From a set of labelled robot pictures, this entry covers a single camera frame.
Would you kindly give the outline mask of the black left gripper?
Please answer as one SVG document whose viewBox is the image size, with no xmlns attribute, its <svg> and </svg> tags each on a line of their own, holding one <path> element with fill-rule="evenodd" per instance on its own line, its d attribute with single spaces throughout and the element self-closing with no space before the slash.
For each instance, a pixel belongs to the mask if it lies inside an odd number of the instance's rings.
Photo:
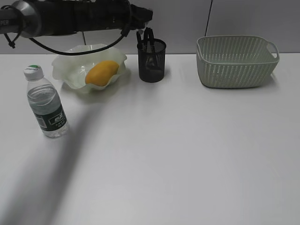
<svg viewBox="0 0 300 225">
<path fill-rule="evenodd" d="M 138 7 L 130 4 L 131 8 L 131 23 L 130 30 L 142 30 L 147 27 L 147 24 L 153 18 L 153 11 L 143 7 Z"/>
</svg>

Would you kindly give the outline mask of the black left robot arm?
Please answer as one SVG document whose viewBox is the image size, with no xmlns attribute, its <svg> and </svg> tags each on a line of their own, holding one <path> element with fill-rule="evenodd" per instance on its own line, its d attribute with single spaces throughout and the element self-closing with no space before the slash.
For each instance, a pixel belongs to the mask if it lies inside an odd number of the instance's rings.
<svg viewBox="0 0 300 225">
<path fill-rule="evenodd" d="M 145 28 L 152 17 L 152 10 L 127 0 L 18 0 L 1 7 L 0 32 L 20 32 L 21 37 L 36 38 L 122 30 L 126 25 L 136 30 Z"/>
</svg>

